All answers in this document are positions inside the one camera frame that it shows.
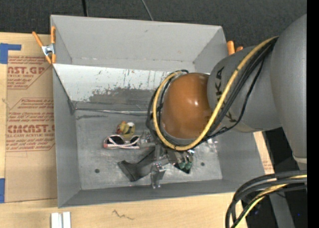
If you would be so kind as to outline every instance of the bin floor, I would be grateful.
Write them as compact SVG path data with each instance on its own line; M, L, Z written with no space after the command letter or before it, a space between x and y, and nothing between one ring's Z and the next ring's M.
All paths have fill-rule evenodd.
M136 182L130 182L117 165L123 160L137 163L149 150L103 148L104 139L114 134L116 126L123 120L135 123L136 135L140 135L146 129L144 116L76 111L78 163L82 189L151 184L149 175ZM165 165L165 168L166 173L161 181L162 184L222 179L218 154L213 144L204 143L196 147L189 174L171 164Z

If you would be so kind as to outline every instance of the blue tape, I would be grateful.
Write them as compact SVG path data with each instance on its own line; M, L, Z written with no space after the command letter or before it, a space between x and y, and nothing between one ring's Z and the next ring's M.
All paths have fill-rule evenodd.
M9 50L21 50L21 44L0 43L0 64L8 64Z
M0 178L0 203L4 203L4 178Z

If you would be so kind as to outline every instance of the cardboard sheet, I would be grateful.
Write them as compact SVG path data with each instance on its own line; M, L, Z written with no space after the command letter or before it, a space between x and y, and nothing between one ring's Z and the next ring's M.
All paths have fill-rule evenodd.
M48 35L40 38L48 44ZM52 66L31 34L0 41L22 45L8 54L4 201L56 198Z

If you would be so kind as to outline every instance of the sunglasses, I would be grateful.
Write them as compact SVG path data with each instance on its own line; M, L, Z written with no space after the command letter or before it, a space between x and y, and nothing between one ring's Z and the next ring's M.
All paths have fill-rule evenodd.
M108 136L104 142L103 147L107 149L139 149L137 142L140 140L139 136L133 136L130 140L125 140L121 135Z

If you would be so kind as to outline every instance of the black floor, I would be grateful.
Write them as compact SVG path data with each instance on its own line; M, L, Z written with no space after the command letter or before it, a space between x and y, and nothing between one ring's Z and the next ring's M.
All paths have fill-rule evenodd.
M307 0L144 0L154 20L199 23L223 26L226 40L236 45L250 46L280 34L290 23L307 13ZM141 0L86 0L88 15L150 20ZM68 14L83 16L81 0L0 0L0 31L49 33L49 16ZM281 129L266 133L275 167L290 169L290 149L285 146ZM307 227L300 221L305 216L307 196L297 196L290 211L297 215L295 226ZM250 227L277 227L269 201L260 204L254 216L248 218Z

